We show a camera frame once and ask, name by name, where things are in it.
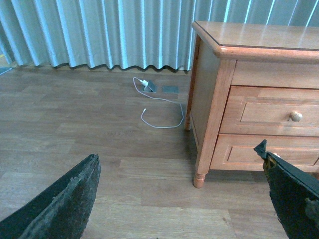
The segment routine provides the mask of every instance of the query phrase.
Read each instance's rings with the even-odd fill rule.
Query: floor board
[[[212,171],[195,189],[196,145],[178,105],[145,98],[132,78],[152,80],[152,96],[181,102],[190,74],[158,70],[21,67],[0,76],[0,220],[91,153],[101,178],[84,239],[284,239],[261,172]],[[163,85],[179,94],[161,92]]]

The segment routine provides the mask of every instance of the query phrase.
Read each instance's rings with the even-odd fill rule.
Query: nightstand leg
[[[195,188],[202,188],[204,186],[206,174],[195,173],[193,184]]]

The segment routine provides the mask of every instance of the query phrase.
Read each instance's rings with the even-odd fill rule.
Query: curtain
[[[189,70],[195,20],[319,26],[319,0],[0,0],[8,63]]]

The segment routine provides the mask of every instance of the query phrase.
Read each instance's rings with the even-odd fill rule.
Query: drawer knob
[[[301,113],[293,111],[290,113],[289,117],[293,122],[299,122],[303,118],[303,115]]]

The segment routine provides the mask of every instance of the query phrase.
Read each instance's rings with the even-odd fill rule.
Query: charging cable
[[[183,122],[183,120],[184,120],[184,113],[183,113],[183,108],[182,108],[182,106],[181,106],[181,103],[175,102],[175,101],[169,101],[169,100],[167,100],[167,99],[162,99],[162,98],[154,98],[154,97],[151,97],[151,96],[148,96],[148,95],[142,93],[142,92],[139,91],[138,88],[136,87],[135,79],[139,80],[139,81],[141,82],[141,84],[142,84],[143,86],[145,86],[145,87],[147,87],[149,83],[148,83],[146,80],[140,80],[140,79],[137,78],[137,77],[133,77],[133,83],[134,83],[135,89],[136,89],[139,93],[141,93],[142,95],[144,95],[144,96],[146,96],[146,97],[148,97],[148,98],[154,99],[154,100],[162,100],[162,101],[167,101],[167,102],[171,102],[171,103],[174,103],[174,104],[178,104],[178,105],[180,106],[181,116],[182,116],[182,119],[181,119],[180,123],[179,123],[178,125],[176,125],[176,126],[154,126],[154,125],[151,125],[150,123],[146,122],[146,121],[143,119],[143,115],[144,115],[144,113],[145,113],[145,111],[146,111],[146,109],[144,109],[143,112],[142,112],[142,114],[141,114],[141,120],[142,120],[144,123],[146,123],[147,125],[149,125],[149,126],[151,126],[151,127],[153,127],[153,128],[176,128],[176,127],[179,127],[179,126],[181,125],[181,123]]]

